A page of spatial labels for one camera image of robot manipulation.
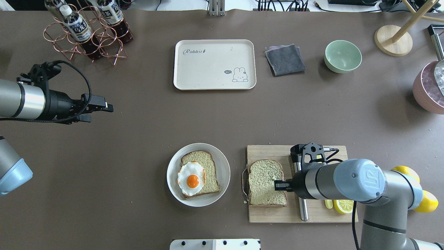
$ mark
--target brown table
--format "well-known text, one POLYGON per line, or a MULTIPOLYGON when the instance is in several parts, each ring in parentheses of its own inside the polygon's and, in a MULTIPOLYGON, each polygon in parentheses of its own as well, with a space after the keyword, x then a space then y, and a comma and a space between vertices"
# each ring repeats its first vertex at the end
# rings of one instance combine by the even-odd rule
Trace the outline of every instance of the brown table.
MULTIPOLYGON (((408 165, 424 189, 444 202, 444 116, 422 109, 412 83, 436 60, 421 20, 410 31, 413 50, 402 58, 373 42, 383 25, 402 25, 407 13, 258 13, 229 11, 127 11, 135 40, 126 60, 74 65, 105 96, 114 113, 94 113, 73 125, 2 122, 0 131, 26 160, 34 177, 1 198, 2 249, 168 249, 172 239, 260 238, 262 249, 354 249, 351 225, 248 222, 241 192, 246 146, 310 141, 347 146, 350 158, 383 169, 408 165), (248 39, 255 46, 256 86, 251 90, 180 91, 173 82, 174 46, 184 39, 248 39), (326 45, 356 44, 361 66, 336 74, 323 62, 326 45), (307 70, 273 77, 264 51, 294 43, 307 70), (202 208, 171 195, 166 169, 183 146, 218 147, 231 167, 227 192, 202 208)), ((35 63, 63 57, 42 38, 47 12, 2 12, 0 77, 15 80, 35 63)), ((50 80, 52 89, 78 98, 86 91, 73 70, 50 80)), ((363 206, 358 206, 363 214, 363 206)), ((410 212, 408 236, 444 242, 444 206, 410 212)), ((361 235, 361 222, 357 225, 361 235)))

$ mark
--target folded towel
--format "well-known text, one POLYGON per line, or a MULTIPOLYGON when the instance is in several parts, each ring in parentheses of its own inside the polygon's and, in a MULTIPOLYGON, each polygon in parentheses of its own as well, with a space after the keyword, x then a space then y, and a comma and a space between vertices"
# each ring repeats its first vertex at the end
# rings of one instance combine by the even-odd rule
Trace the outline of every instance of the folded towel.
POLYGON ((306 69, 302 61, 301 49, 294 46, 294 44, 270 46, 270 49, 265 51, 265 56, 275 76, 305 71, 306 69))

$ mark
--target white bottle cap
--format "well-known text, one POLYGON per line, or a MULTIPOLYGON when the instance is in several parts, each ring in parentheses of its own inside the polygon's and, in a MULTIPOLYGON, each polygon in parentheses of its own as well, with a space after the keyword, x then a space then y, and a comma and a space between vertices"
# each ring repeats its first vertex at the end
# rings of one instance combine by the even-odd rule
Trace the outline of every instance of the white bottle cap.
POLYGON ((69 16, 72 13, 72 9, 69 5, 62 5, 59 10, 63 16, 69 16))

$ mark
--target white plate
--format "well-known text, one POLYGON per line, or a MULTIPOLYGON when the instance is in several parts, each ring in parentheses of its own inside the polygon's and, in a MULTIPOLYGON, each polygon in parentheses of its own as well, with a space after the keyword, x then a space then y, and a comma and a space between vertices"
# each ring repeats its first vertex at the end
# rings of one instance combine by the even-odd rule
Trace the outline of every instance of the white plate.
POLYGON ((182 40, 174 53, 174 86, 180 90, 251 89, 256 85, 249 40, 182 40))
POLYGON ((170 188, 171 193, 176 199, 188 206, 207 206, 217 201, 228 188, 230 183, 230 165, 228 164, 225 155, 216 147, 206 143, 193 143, 181 148, 171 159, 168 169, 166 170, 166 182, 170 188), (182 191, 176 183, 177 172, 181 167, 181 158, 189 152, 203 150, 209 152, 213 156, 214 164, 216 165, 216 178, 218 180, 221 191, 214 194, 205 194, 197 197, 185 199, 182 191))

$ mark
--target green bowl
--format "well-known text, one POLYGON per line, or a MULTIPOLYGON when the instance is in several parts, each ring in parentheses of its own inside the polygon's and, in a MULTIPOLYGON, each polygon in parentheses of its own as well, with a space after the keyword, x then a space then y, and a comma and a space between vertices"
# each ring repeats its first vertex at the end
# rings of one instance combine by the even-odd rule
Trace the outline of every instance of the green bowl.
POLYGON ((356 45, 345 40, 336 40, 325 48, 324 62, 336 73, 348 73, 362 62, 362 55, 356 45))

